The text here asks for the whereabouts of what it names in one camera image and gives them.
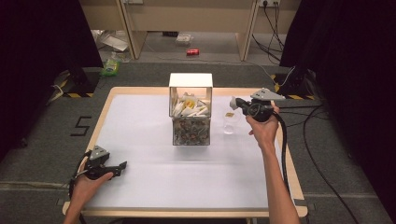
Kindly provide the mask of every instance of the small glass cup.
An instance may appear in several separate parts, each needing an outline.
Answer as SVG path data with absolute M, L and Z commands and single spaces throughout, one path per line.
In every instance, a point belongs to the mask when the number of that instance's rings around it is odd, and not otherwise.
M 236 123 L 241 119 L 241 114 L 237 110 L 226 110 L 223 114 L 224 133 L 232 134 Z

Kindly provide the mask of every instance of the yellow and black hazard tape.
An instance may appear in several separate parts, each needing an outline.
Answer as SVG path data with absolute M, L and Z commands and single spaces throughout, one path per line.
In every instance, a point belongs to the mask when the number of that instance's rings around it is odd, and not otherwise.
M 70 97 L 70 98 L 93 97 L 93 93 L 64 92 L 64 97 Z
M 291 100 L 315 100 L 313 95 L 284 95 L 286 99 Z

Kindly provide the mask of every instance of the black device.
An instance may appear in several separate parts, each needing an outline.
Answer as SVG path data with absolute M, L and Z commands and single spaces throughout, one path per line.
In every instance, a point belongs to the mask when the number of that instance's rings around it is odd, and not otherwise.
M 274 114 L 274 108 L 271 105 L 271 100 L 285 99 L 284 96 L 273 93 L 265 88 L 254 92 L 250 97 L 252 98 L 251 102 L 233 97 L 230 102 L 230 107 L 233 110 L 238 107 L 242 108 L 242 113 L 244 115 L 250 115 L 258 122 L 265 122 Z
M 97 179 L 102 175 L 105 175 L 109 172 L 113 173 L 113 177 L 120 176 L 121 171 L 126 168 L 127 161 L 121 163 L 118 166 L 105 166 L 105 162 L 110 157 L 110 153 L 107 152 L 104 148 L 95 146 L 92 150 L 91 155 L 89 156 L 87 162 L 85 162 L 84 166 L 84 175 L 89 179 Z

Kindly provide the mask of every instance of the black curtain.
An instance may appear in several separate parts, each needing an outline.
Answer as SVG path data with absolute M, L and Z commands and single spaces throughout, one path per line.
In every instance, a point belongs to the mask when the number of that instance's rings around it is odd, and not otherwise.
M 78 0 L 0 1 L 0 160 L 26 136 L 65 70 L 102 67 Z
M 314 2 L 302 1 L 282 63 L 308 62 L 307 68 L 317 73 L 342 139 L 396 222 L 396 2 L 340 1 L 326 17 L 333 21 L 329 29 L 321 22 L 312 25 L 329 1 L 308 9 Z M 317 43 L 308 43 L 318 31 Z

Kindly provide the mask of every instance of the red object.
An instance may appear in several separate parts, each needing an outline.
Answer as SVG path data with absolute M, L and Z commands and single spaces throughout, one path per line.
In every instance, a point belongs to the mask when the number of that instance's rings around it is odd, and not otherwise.
M 198 49 L 188 49 L 187 56 L 190 56 L 190 55 L 199 55 L 199 50 Z

